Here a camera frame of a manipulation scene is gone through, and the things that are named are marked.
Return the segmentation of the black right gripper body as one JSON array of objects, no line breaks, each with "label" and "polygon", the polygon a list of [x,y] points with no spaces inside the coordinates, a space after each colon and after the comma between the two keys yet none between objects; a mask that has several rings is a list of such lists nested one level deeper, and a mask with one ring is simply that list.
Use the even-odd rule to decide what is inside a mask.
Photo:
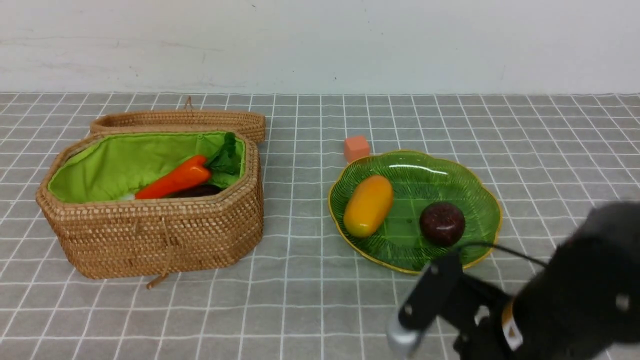
[{"label": "black right gripper body", "polygon": [[453,349],[461,360],[514,360],[502,317],[515,296],[471,275],[443,275],[446,300],[439,316],[458,330]]}]

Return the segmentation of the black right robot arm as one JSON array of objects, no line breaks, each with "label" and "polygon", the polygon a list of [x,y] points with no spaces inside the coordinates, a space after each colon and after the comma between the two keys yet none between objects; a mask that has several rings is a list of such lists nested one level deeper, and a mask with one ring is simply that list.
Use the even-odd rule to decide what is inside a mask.
[{"label": "black right robot arm", "polygon": [[593,360],[639,344],[639,203],[608,202],[477,333],[460,335],[462,360]]}]

